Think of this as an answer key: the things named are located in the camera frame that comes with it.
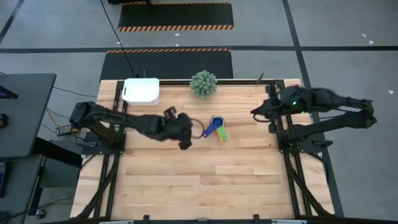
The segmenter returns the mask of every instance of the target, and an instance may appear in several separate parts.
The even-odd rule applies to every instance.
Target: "gray concrete floor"
[[[17,2],[0,1],[0,30]],[[233,5],[235,30],[127,32],[119,36],[125,47],[293,46],[282,1],[229,2]],[[398,1],[289,0],[289,4],[302,46],[398,45]],[[121,6],[105,5],[117,26]],[[0,50],[87,47],[118,47],[100,0],[25,0],[0,42]],[[257,78],[261,72],[264,78],[302,77],[294,51],[234,50],[231,55],[235,78]],[[0,72],[52,72],[57,74],[55,86],[95,95],[104,56],[105,53],[0,54]],[[304,52],[303,56],[312,87],[374,100],[379,122],[371,129],[341,129],[325,134],[335,142],[329,151],[345,216],[398,220],[398,52]],[[54,90],[49,108],[69,116],[74,104],[85,100],[91,99]],[[68,123],[64,118],[56,119],[60,124]],[[47,115],[43,124],[55,128]],[[44,128],[39,136],[59,139]],[[44,193],[42,203],[72,193],[73,189],[50,189]],[[48,217],[42,221],[64,220],[70,208],[47,208]],[[32,217],[26,222],[37,223]]]

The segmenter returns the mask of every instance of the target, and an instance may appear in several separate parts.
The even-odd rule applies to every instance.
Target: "green spiky ball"
[[[204,70],[192,76],[192,81],[189,84],[196,97],[205,99],[216,93],[216,83],[216,76]]]

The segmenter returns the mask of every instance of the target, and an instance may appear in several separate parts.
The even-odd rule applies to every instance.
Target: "computer monitor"
[[[16,99],[18,95],[0,85],[0,99]]]

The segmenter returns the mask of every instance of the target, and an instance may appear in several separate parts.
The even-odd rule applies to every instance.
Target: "metal bracket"
[[[198,224],[208,224],[208,223],[209,223],[209,220],[206,218],[198,219]]]
[[[287,131],[283,130],[278,132],[277,128],[276,124],[269,125],[270,133],[276,133],[277,135],[280,153],[318,153],[323,152],[324,149],[333,144],[333,141],[319,140],[321,139],[321,134],[314,134],[301,142],[291,143],[288,140]]]
[[[116,84],[116,93],[120,90],[122,90],[124,87],[124,81],[118,81]]]
[[[102,143],[98,136],[92,132],[87,132],[85,142],[80,144],[83,148],[81,153],[86,155],[118,155],[124,152],[124,143],[126,141],[126,132],[118,132],[120,144],[109,147],[105,142]]]
[[[142,218],[142,224],[149,224],[149,215],[144,215]]]
[[[259,214],[253,215],[253,219],[254,219],[254,224],[260,224],[261,223]]]
[[[133,224],[134,220],[100,222],[99,224]]]
[[[307,224],[306,220],[271,220],[275,224]]]

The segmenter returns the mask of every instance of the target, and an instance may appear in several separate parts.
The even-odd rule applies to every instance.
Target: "wire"
[[[60,116],[60,117],[63,117],[63,118],[66,118],[66,119],[69,119],[67,116],[64,116],[64,115],[61,115],[61,114],[57,114],[56,112],[54,112],[54,111],[52,111],[52,110],[50,110],[50,108],[47,108],[51,113],[53,113],[53,114],[55,114],[55,115],[57,115],[57,116]]]
[[[53,88],[54,88],[54,89],[58,89],[58,90],[62,90],[62,91],[67,91],[68,93],[73,93],[73,94],[76,94],[76,95],[79,95],[79,96],[87,96],[87,97],[94,97],[94,98],[97,98],[97,96],[93,96],[93,95],[84,95],[84,94],[81,94],[81,93],[76,93],[76,92],[74,92],[74,91],[65,90],[65,89],[63,89],[63,88],[59,88],[59,87],[55,87],[55,86],[53,86]]]
[[[30,213],[30,212],[34,212],[34,211],[36,211],[36,210],[38,210],[38,209],[41,209],[41,208],[45,208],[45,207],[51,206],[51,205],[53,205],[53,204],[55,204],[55,203],[57,203],[57,202],[60,202],[60,201],[62,201],[62,200],[70,200],[70,199],[73,198],[73,196],[75,196],[75,194],[73,194],[72,196],[70,196],[70,197],[68,197],[68,198],[62,198],[62,199],[58,199],[58,200],[55,200],[55,201],[50,202],[50,203],[46,203],[46,204],[44,204],[44,205],[40,205],[40,206],[38,206],[37,208],[33,208],[33,209],[30,209],[30,210],[25,210],[25,211],[23,211],[23,212],[19,212],[19,213],[17,213],[17,214],[11,215],[10,217],[7,217],[7,218],[5,218],[5,219],[3,219],[3,220],[0,220],[0,222],[6,221],[6,223],[7,223],[7,222],[8,222],[10,219],[12,219],[12,218],[15,218],[15,217],[18,217],[18,216],[21,216],[21,215],[25,215],[25,214],[28,214],[28,213]]]
[[[52,133],[57,134],[55,131],[51,130],[51,129],[50,129],[49,127],[47,127],[46,125],[44,125],[44,124],[40,124],[40,125],[43,126],[43,127],[45,127],[45,128],[47,128],[47,130],[51,131]]]
[[[309,152],[308,153],[310,156],[318,159],[319,161],[321,161],[323,163],[323,166],[325,168],[325,175],[326,175],[326,182],[329,184],[329,167],[328,164],[326,164],[325,160],[322,159],[322,157],[318,156],[315,153]]]
[[[268,122],[271,122],[272,120],[259,120],[259,119],[257,119],[256,118],[256,115],[258,115],[257,113],[256,114],[253,114],[253,119],[255,120],[255,121],[257,121],[257,122],[260,122],[260,123],[268,123]]]
[[[116,33],[116,30],[114,29],[113,25],[112,25],[112,22],[111,22],[111,19],[110,19],[109,16],[108,16],[108,13],[106,12],[106,9],[105,9],[105,6],[104,6],[104,2],[103,2],[103,0],[99,0],[99,1],[101,2],[102,8],[104,9],[106,18],[108,19],[108,22],[109,22],[109,24],[110,24],[111,27],[112,27],[113,33],[114,33],[114,35],[116,36],[116,38],[118,39],[118,42],[119,42],[119,44],[120,44],[120,47],[121,47],[122,50],[123,50],[124,58],[126,58],[126,62],[127,62],[127,64],[129,65],[129,67],[130,67],[131,73],[132,73],[132,75],[133,75],[134,78],[137,78],[136,73],[135,73],[134,70],[132,69],[132,66],[131,66],[131,64],[130,64],[130,61],[129,61],[128,57],[127,57],[126,51],[125,51],[125,49],[124,49],[124,47],[123,47],[123,44],[122,44],[122,42],[120,41],[120,38],[119,38],[118,34]]]
[[[60,129],[64,129],[64,130],[66,130],[66,131],[69,131],[69,129],[67,129],[66,127],[63,127],[63,126],[57,124],[57,122],[55,122],[55,120],[54,120],[54,118],[52,117],[52,114],[50,113],[50,111],[49,111],[48,108],[46,108],[45,111],[50,115],[50,119],[52,120],[52,122],[53,122],[57,127],[59,127]]]
[[[205,133],[205,125],[203,125],[203,123],[202,123],[201,121],[199,121],[198,119],[195,119],[195,118],[191,118],[191,121],[196,121],[197,123],[199,123],[200,126],[201,126],[201,130],[202,130],[199,137],[197,137],[197,136],[191,136],[191,138],[193,138],[193,139],[200,139],[200,138],[202,138],[203,135],[204,135],[204,133]]]
[[[86,160],[86,162],[84,162],[83,165],[81,165],[81,168],[80,168],[80,169],[82,169],[82,168],[83,168],[90,160],[92,160],[95,156],[96,156],[96,155],[92,155],[90,158],[88,158],[88,159]]]

